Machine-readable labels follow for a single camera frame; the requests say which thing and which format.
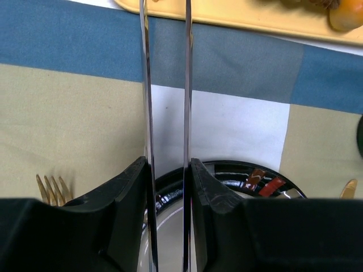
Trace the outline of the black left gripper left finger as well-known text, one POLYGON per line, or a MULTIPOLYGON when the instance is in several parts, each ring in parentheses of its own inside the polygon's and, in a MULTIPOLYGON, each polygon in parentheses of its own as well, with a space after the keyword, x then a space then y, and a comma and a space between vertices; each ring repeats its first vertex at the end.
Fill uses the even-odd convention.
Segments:
POLYGON ((140 157, 63 207, 1 199, 1 270, 136 271, 146 179, 140 157))

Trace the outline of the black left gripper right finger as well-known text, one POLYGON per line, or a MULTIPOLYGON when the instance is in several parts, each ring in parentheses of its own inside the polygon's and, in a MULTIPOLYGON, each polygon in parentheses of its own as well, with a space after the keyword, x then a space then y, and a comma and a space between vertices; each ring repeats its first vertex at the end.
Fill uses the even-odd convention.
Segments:
POLYGON ((198 271, 362 270, 362 201, 242 198, 191 171, 198 271))

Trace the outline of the steel serving tongs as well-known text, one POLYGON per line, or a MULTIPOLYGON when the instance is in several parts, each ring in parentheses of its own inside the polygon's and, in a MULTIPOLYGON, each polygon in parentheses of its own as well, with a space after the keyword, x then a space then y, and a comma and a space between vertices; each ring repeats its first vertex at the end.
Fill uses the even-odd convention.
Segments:
MULTIPOLYGON (((150 47, 149 47, 149 20, 147 16, 147 2, 139 1, 140 24, 142 37, 142 76, 143 76, 143 103, 145 108, 146 133, 145 156, 148 163, 150 181, 146 186, 147 199, 147 231, 149 271, 158 271, 158 244, 157 244, 157 216, 155 192, 155 165, 154 165, 154 133, 153 108, 151 95, 150 47)), ((184 89, 184 146, 183 146, 183 258, 182 270, 191 271, 191 117, 192 117, 192 60, 193 60, 193 34, 192 34, 192 2, 185 2, 185 89, 184 89)))

